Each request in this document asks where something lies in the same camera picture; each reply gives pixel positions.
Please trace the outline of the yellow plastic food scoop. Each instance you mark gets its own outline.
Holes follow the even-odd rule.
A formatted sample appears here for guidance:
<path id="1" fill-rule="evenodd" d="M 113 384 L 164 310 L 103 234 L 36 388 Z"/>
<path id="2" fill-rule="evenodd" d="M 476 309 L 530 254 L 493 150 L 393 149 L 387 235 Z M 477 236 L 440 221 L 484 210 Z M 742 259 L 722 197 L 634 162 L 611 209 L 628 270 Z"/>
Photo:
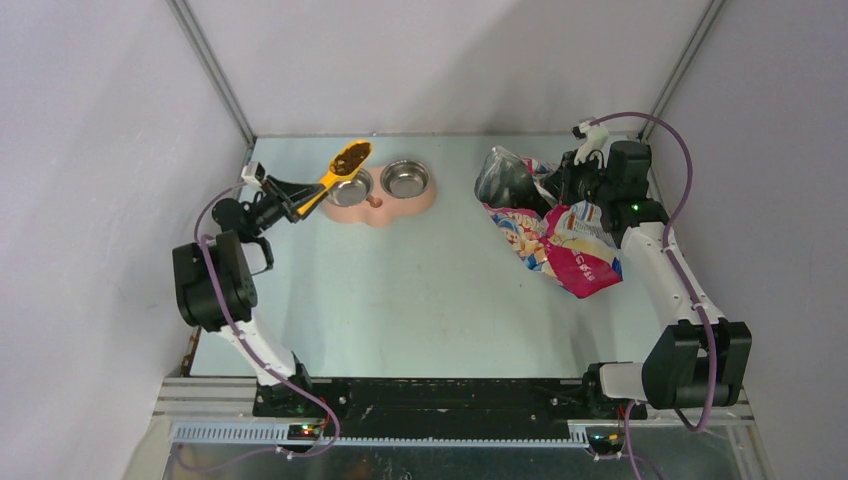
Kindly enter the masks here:
<path id="1" fill-rule="evenodd" d="M 356 140 L 345 146 L 330 162 L 327 172 L 319 180 L 321 188 L 296 213 L 306 218 L 322 202 L 329 191 L 338 183 L 352 180 L 360 171 L 373 151 L 373 144 L 366 140 Z"/>

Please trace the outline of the aluminium corner post left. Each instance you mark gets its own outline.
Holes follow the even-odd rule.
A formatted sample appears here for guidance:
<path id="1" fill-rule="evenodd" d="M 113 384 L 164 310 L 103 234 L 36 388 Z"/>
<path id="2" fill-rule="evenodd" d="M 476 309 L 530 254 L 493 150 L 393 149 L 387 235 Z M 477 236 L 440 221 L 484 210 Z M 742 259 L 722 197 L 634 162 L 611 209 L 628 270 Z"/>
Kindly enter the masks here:
<path id="1" fill-rule="evenodd" d="M 207 75 L 213 90 L 236 126 L 248 149 L 255 146 L 257 135 L 250 125 L 223 67 L 221 66 L 207 35 L 189 1 L 167 0 L 180 29 L 194 51 L 198 62 Z"/>

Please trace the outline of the brown kibble pet food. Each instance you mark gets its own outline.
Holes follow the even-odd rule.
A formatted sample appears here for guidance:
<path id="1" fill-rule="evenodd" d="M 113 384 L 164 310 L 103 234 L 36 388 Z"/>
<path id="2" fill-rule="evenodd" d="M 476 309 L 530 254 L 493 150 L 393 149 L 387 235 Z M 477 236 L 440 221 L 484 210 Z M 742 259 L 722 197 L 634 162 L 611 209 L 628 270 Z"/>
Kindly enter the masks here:
<path id="1" fill-rule="evenodd" d="M 336 155 L 329 165 L 329 172 L 347 177 L 353 175 L 366 161 L 372 152 L 372 144 L 367 141 L 351 143 Z"/>

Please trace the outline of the colourful cat food bag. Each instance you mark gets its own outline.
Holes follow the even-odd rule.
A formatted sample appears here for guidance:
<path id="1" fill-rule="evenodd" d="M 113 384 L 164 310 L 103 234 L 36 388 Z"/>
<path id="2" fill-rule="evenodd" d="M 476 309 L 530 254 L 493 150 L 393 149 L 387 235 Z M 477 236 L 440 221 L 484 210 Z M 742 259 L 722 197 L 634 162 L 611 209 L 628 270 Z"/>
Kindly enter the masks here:
<path id="1" fill-rule="evenodd" d="M 622 282 L 622 262 L 601 209 L 560 203 L 543 187 L 553 175 L 551 166 L 495 146 L 475 180 L 475 198 L 525 268 L 586 298 Z"/>

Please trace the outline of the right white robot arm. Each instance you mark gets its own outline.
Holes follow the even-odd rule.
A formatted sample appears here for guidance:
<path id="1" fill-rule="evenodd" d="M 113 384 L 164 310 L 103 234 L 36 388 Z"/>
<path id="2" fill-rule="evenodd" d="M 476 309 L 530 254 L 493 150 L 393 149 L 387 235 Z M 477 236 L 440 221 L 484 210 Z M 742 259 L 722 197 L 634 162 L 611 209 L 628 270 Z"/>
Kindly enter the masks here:
<path id="1" fill-rule="evenodd" d="M 599 366 L 599 380 L 581 392 L 585 411 L 606 418 L 622 399 L 662 409 L 730 407 L 741 393 L 752 345 L 743 322 L 731 322 L 700 287 L 683 258 L 670 217 L 648 195 L 651 150 L 616 141 L 607 154 L 562 157 L 560 199 L 587 201 L 635 268 L 665 328 L 641 363 Z"/>

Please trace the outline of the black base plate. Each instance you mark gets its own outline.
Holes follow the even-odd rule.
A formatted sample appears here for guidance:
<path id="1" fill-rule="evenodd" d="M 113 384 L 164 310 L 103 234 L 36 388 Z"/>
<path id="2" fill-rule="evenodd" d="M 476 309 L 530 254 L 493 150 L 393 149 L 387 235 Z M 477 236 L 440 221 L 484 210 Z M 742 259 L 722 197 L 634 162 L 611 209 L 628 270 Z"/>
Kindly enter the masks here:
<path id="1" fill-rule="evenodd" d="M 597 380 L 400 379 L 312 380 L 306 398 L 282 388 L 256 390 L 256 417 L 314 419 L 344 440 L 566 440 L 579 421 L 622 420 L 626 401 L 601 392 Z"/>

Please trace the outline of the right steel bowl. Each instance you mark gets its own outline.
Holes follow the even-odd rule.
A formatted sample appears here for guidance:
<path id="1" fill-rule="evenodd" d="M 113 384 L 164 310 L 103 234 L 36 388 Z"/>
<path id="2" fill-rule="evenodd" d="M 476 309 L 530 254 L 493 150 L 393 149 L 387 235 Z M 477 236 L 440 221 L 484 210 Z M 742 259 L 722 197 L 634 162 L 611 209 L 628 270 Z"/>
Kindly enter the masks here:
<path id="1" fill-rule="evenodd" d="M 382 170 L 380 185 L 393 198 L 411 199 L 422 195 L 430 186 L 430 173 L 418 161 L 401 159 Z"/>

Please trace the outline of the left steel bowl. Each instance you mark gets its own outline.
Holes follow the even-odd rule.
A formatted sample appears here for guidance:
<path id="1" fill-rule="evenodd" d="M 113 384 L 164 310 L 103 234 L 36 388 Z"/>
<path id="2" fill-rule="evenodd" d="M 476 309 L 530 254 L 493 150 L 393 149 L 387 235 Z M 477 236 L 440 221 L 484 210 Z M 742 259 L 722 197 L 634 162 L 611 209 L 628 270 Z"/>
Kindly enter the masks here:
<path id="1" fill-rule="evenodd" d="M 372 175 L 367 170 L 359 170 L 352 179 L 339 182 L 331 188 L 327 200 L 338 207 L 352 207 L 364 202 L 372 190 Z"/>

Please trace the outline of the pink double pet feeder base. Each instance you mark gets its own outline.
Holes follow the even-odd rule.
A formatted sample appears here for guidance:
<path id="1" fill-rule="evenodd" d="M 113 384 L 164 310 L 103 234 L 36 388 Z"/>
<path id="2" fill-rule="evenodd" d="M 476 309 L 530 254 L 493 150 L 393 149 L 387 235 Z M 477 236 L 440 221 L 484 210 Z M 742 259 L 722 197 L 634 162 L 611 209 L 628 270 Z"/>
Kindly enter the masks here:
<path id="1" fill-rule="evenodd" d="M 398 218 L 423 213 L 432 206 L 437 194 L 436 182 L 427 167 L 430 173 L 430 186 L 427 190 L 415 198 L 396 199 L 388 195 L 380 185 L 380 175 L 386 166 L 361 169 L 367 170 L 373 177 L 372 193 L 364 202 L 342 208 L 332 205 L 326 198 L 321 204 L 323 213 L 337 223 L 364 223 L 371 227 L 384 227 Z"/>

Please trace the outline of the aluminium corner post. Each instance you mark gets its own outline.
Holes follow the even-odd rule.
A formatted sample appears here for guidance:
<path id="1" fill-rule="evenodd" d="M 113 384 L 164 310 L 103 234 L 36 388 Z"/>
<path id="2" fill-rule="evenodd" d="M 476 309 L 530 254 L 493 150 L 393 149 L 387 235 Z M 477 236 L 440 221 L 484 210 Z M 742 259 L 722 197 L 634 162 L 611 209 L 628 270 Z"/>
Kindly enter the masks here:
<path id="1" fill-rule="evenodd" d="M 180 29 L 194 51 L 198 62 L 207 75 L 213 90 L 236 126 L 248 149 L 255 146 L 257 135 L 250 125 L 223 67 L 221 66 L 207 35 L 189 1 L 167 0 Z"/>
<path id="2" fill-rule="evenodd" d="M 667 76 L 659 95 L 649 110 L 650 115 L 661 118 L 668 110 L 677 90 L 683 83 L 710 33 L 715 28 L 727 4 L 727 0 L 710 0 L 707 2 L 695 27 L 685 41 L 683 49 Z"/>

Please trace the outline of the aluminium corner post right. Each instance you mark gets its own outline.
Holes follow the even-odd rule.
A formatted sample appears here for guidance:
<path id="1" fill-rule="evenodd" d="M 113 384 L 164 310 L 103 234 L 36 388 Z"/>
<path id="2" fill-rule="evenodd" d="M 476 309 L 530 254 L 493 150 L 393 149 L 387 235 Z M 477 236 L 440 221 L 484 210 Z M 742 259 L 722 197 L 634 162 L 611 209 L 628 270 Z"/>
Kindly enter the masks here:
<path id="1" fill-rule="evenodd" d="M 727 0 L 710 0 L 707 2 L 695 27 L 685 41 L 683 49 L 667 76 L 659 95 L 649 110 L 650 115 L 661 118 L 668 110 L 677 90 L 683 83 L 710 33 L 715 28 L 727 4 Z"/>

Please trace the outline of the steel bowl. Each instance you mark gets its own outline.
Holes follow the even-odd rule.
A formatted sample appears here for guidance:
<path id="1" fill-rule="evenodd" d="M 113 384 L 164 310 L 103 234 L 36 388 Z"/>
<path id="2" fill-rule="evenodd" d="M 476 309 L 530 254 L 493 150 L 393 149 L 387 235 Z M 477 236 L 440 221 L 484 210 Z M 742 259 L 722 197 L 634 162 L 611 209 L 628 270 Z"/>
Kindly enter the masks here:
<path id="1" fill-rule="evenodd" d="M 422 195 L 430 186 L 430 173 L 418 161 L 401 159 L 382 170 L 380 185 L 393 198 L 411 199 Z"/>
<path id="2" fill-rule="evenodd" d="M 327 200 L 338 207 L 352 207 L 364 202 L 372 190 L 372 175 L 367 170 L 359 170 L 352 179 L 339 182 L 331 188 Z"/>

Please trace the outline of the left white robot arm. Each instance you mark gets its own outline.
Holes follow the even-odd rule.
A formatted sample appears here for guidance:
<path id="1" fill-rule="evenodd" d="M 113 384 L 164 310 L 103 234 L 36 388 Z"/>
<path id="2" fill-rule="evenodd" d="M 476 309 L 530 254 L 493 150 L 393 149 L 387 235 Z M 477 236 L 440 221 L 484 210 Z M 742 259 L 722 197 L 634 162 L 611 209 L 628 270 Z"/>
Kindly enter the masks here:
<path id="1" fill-rule="evenodd" d="M 244 178 L 202 208 L 192 241 L 171 252 L 176 303 L 183 321 L 234 348 L 252 369 L 259 390 L 279 390 L 278 404 L 297 417 L 312 411 L 316 390 L 297 355 L 270 340 L 255 315 L 254 279 L 275 264 L 264 233 L 282 219 L 301 220 L 298 208 L 321 196 L 316 184 Z"/>

